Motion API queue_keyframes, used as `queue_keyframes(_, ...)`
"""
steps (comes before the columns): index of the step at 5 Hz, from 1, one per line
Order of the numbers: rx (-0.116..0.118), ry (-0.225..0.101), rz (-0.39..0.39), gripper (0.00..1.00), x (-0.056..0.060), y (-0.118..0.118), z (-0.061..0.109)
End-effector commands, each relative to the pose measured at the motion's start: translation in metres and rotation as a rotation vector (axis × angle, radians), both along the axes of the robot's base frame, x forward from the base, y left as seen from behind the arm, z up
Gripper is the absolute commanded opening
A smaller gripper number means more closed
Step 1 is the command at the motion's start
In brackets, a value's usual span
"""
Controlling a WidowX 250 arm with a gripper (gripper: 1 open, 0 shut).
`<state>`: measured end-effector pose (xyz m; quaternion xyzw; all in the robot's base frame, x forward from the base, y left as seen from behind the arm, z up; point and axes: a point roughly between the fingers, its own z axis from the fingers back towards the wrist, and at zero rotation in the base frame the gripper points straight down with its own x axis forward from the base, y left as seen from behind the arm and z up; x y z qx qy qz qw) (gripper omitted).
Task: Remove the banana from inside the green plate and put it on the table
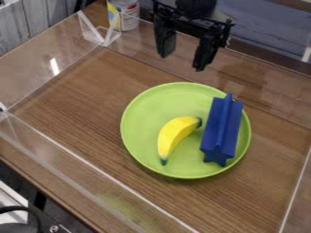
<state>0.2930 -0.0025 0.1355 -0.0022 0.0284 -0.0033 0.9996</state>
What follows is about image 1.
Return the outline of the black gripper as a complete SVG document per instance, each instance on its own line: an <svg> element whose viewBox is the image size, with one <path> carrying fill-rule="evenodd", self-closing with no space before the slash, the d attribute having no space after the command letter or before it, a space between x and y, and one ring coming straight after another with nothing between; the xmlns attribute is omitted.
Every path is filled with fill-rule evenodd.
<svg viewBox="0 0 311 233"><path fill-rule="evenodd" d="M165 58L175 51L176 34L199 39L192 67L204 70L219 47L227 47L233 19L216 9L217 0L152 0L156 52Z"/></svg>

